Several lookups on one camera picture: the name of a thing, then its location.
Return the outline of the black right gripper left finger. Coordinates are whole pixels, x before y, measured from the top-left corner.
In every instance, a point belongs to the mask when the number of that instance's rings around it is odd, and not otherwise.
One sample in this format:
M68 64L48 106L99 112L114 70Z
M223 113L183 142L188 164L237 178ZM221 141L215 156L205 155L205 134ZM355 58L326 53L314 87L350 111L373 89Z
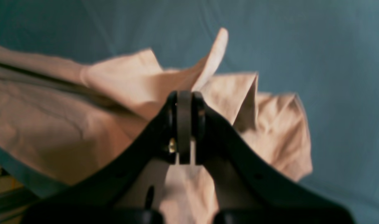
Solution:
M176 131L178 91L168 95L158 115L117 159L88 179L46 198L24 213L23 224L163 224L163 216L151 205L155 184L140 193L139 205L116 208L115 204L129 193L151 159L173 163L175 153L168 144Z

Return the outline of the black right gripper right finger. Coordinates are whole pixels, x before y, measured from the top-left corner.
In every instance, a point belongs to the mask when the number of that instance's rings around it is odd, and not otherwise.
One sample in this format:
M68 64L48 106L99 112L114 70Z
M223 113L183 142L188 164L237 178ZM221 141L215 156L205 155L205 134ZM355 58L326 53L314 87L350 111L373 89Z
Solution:
M195 162L215 184L214 224L353 224L350 212L299 186L263 161L230 123L191 94Z

